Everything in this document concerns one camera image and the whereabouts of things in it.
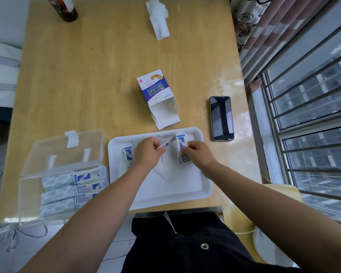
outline window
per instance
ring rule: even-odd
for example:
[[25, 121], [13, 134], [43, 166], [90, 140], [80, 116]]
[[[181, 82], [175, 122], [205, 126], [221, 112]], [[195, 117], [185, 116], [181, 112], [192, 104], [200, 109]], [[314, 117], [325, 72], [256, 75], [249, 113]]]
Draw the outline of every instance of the window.
[[262, 89], [284, 176], [341, 222], [341, 0], [320, 13], [263, 70]]

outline floral curtain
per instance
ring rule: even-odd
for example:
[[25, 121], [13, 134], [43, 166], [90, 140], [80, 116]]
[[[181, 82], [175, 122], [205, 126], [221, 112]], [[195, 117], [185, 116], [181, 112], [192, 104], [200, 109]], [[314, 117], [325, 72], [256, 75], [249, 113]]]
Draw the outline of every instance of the floral curtain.
[[249, 84], [327, 0], [231, 0], [245, 84]]

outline forearm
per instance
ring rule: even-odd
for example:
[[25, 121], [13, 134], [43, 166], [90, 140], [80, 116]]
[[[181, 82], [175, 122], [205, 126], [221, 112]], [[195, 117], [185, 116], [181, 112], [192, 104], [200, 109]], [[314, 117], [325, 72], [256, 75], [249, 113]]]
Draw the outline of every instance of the forearm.
[[205, 174], [301, 267], [341, 272], [341, 225], [219, 163]]
[[96, 272], [148, 173], [134, 165], [77, 211], [20, 272]]

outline smartphone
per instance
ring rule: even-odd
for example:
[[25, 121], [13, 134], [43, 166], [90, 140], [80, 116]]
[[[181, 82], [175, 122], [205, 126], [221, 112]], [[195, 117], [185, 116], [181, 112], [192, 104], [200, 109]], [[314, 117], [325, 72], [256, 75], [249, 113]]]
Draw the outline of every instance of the smartphone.
[[234, 139], [234, 126], [230, 97], [210, 97], [210, 111], [212, 139], [214, 141], [232, 141]]

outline bottle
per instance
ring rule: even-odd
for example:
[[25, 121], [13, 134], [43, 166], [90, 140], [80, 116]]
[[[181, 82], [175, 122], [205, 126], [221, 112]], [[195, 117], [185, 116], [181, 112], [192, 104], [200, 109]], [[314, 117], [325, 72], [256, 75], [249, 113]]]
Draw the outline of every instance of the bottle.
[[48, 0], [48, 2], [55, 8], [56, 12], [58, 12], [64, 21], [73, 22], [77, 19], [78, 13], [72, 0]]

